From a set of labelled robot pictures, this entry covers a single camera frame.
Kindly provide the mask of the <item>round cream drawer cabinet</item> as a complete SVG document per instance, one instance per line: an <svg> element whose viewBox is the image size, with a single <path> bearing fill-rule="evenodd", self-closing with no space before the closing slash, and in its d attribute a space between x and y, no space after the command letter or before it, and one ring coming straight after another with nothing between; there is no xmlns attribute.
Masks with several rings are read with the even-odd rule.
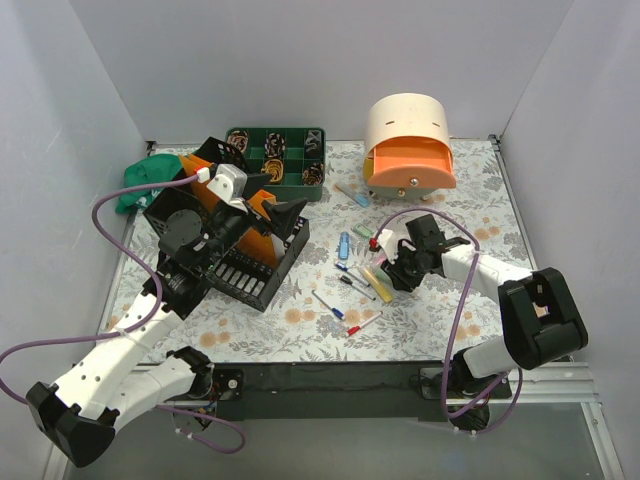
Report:
<svg viewBox="0 0 640 480"><path fill-rule="evenodd" d="M415 199L454 189L453 151L443 105L418 93L397 93L369 110L363 178L373 194Z"/></svg>

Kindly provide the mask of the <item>yellow highlighter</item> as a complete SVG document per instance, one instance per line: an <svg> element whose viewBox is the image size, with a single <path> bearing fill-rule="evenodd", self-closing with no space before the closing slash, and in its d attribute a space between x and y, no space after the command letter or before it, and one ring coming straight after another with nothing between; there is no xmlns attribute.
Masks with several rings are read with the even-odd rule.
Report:
<svg viewBox="0 0 640 480"><path fill-rule="evenodd" d="M387 287L377 278L373 271L368 267L359 267L359 271L363 278L373 287L375 292L384 303L390 303L393 296Z"/></svg>

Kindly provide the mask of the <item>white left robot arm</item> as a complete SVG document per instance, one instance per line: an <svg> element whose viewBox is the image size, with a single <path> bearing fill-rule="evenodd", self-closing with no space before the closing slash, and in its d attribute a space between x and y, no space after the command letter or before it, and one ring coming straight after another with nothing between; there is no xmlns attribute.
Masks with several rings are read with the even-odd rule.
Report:
<svg viewBox="0 0 640 480"><path fill-rule="evenodd" d="M309 237L306 200L261 198L268 180L223 164L156 184L158 264L131 311L67 373L26 395L38 429L73 465L93 463L120 429L165 401L215 393L213 363L191 347L144 374L135 367L210 290L266 309Z"/></svg>

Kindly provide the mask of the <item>orange file folder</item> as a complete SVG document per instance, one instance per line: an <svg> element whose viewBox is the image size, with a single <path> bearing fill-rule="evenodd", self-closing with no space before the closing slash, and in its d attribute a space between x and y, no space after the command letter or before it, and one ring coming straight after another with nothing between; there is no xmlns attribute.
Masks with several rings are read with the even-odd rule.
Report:
<svg viewBox="0 0 640 480"><path fill-rule="evenodd" d="M194 175L199 169L211 165L210 162L201 159L195 154L179 155L178 158L187 176ZM218 204L229 207L233 213L246 214L249 212L248 207L242 210L225 203L223 199L216 195L215 191L208 187L207 183L195 181L191 183L190 190L209 214L213 212ZM264 201L271 205L277 203L274 194L261 189L248 200L248 204L259 215L267 217L266 210L262 206ZM253 259L272 268L275 268L278 261L284 256L284 246L280 240L276 240L272 234L263 235L253 227L239 240L236 248L241 253L251 256Z"/></svg>

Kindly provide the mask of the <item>green highlighter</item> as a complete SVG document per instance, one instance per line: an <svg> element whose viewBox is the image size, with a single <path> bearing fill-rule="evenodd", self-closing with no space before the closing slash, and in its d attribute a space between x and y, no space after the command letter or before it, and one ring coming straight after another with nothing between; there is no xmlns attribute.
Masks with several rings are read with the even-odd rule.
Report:
<svg viewBox="0 0 640 480"><path fill-rule="evenodd" d="M381 268L378 267L376 270L376 277L384 283L388 288L394 289L393 282L391 277Z"/></svg>

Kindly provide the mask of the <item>black mesh file organizer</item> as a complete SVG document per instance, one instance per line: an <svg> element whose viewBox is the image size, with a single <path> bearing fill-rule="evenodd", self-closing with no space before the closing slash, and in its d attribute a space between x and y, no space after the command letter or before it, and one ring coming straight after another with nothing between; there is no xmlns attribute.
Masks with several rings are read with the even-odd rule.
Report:
<svg viewBox="0 0 640 480"><path fill-rule="evenodd" d="M192 154L211 165L232 164L256 174L236 147L213 137ZM187 176L182 168L174 179L175 185L163 189L143 212L158 237L159 253L157 276L143 284L142 292L160 293L164 310L181 318L212 289L265 311L310 237L308 220L301 212L286 241L272 233L284 246L284 256L272 268L241 253L239 240L212 240L210 214L190 190L196 175Z"/></svg>

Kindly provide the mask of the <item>grey marker light-blue cap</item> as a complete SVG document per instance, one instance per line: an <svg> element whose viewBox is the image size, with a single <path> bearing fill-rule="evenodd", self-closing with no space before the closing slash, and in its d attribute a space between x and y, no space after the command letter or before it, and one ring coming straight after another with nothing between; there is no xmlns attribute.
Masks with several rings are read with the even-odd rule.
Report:
<svg viewBox="0 0 640 480"><path fill-rule="evenodd" d="M357 192L354 188L344 182L337 182L335 187L344 193L347 197L349 197L352 201L354 201L357 205L366 208L369 206L368 198Z"/></svg>

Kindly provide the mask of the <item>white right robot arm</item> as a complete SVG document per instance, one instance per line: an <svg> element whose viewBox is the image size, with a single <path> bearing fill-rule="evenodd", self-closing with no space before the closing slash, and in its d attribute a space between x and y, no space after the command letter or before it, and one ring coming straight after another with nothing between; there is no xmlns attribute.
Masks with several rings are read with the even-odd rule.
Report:
<svg viewBox="0 0 640 480"><path fill-rule="evenodd" d="M502 333L449 356L438 378L464 397L475 397L498 375L531 371L585 348L586 326L563 274L531 270L483 254L469 238L449 238L431 214L407 222L398 234L376 237L382 271L394 289L411 292L427 275L459 281L499 307Z"/></svg>

